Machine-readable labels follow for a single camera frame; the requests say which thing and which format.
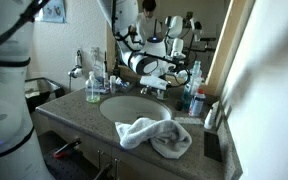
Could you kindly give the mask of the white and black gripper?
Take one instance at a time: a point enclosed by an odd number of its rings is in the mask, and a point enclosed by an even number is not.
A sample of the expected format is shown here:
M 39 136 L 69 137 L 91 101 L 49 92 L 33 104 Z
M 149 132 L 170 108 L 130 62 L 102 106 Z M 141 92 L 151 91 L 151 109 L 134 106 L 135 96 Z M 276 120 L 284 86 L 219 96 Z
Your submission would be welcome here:
M 166 90 L 168 82 L 156 76 L 142 76 L 140 83 L 156 89 Z

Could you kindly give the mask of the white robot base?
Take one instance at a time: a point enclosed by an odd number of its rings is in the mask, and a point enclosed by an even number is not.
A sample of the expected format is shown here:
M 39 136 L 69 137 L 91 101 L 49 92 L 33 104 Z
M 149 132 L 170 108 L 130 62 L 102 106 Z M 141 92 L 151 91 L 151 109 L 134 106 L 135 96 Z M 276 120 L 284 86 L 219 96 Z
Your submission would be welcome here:
M 49 0 L 0 0 L 0 180 L 54 180 L 25 99 L 35 15 Z

